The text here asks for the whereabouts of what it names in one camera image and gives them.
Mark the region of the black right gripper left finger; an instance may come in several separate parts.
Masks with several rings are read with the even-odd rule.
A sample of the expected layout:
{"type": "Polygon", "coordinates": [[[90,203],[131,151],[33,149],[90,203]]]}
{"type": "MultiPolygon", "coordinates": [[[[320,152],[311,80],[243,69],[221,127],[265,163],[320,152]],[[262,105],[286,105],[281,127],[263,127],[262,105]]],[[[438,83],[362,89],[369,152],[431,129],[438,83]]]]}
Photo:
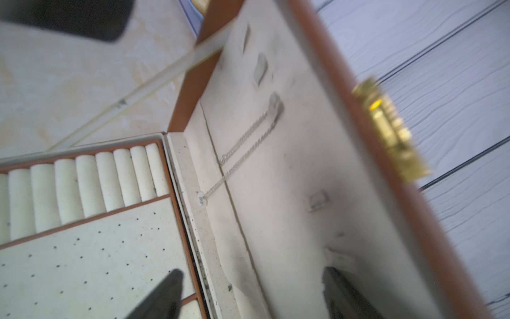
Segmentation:
{"type": "Polygon", "coordinates": [[[133,309],[128,319],[173,319],[179,318],[184,274],[179,269],[172,270],[150,292],[150,294],[133,309]]]}

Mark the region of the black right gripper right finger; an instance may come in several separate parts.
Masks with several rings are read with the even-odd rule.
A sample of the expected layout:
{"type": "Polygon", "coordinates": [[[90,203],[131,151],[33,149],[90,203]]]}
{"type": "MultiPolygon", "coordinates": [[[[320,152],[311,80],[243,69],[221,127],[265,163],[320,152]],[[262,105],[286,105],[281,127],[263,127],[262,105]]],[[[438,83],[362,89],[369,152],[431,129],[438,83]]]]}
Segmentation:
{"type": "Polygon", "coordinates": [[[322,282],[330,318],[383,318],[381,313],[336,268],[325,267],[322,282]]]}

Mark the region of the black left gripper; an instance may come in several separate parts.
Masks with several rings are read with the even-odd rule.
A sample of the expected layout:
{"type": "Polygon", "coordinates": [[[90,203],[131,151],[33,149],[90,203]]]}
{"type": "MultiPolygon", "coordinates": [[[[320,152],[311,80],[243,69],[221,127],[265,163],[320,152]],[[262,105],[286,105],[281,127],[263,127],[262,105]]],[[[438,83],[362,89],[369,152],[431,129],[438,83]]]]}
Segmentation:
{"type": "Polygon", "coordinates": [[[134,7],[134,0],[9,0],[1,2],[1,21],[116,42],[134,7]]]}

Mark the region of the brown wooden jewelry box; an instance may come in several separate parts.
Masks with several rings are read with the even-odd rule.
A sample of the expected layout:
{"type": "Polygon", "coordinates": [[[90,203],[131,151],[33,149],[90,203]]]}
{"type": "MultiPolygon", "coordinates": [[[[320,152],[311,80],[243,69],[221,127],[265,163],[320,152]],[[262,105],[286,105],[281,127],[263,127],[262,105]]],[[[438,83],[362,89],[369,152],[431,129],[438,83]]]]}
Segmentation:
{"type": "Polygon", "coordinates": [[[1,21],[1,317],[127,318],[174,269],[179,318],[330,318],[325,267],[383,318],[490,318],[415,186],[430,168],[310,1],[210,1],[143,81],[135,1],[103,42],[1,21]]]}

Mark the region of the lavender rectangular tray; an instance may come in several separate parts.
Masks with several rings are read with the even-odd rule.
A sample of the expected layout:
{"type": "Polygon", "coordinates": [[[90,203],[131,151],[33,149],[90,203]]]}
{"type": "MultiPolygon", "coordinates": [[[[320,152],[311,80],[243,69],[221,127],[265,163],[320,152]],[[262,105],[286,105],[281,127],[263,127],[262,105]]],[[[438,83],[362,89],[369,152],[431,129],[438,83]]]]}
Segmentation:
{"type": "Polygon", "coordinates": [[[187,21],[195,37],[198,37],[203,24],[203,14],[193,5],[191,0],[179,0],[187,21]]]}

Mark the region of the yellow bread pastry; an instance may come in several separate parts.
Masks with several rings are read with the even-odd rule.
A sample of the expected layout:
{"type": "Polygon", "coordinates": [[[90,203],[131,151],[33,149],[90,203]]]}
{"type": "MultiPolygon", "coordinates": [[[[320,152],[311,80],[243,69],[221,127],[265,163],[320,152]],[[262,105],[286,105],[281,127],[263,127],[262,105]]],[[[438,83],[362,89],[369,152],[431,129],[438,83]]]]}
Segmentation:
{"type": "Polygon", "coordinates": [[[202,15],[204,15],[207,12],[207,9],[209,7],[209,0],[191,0],[193,6],[200,12],[202,15]]]}

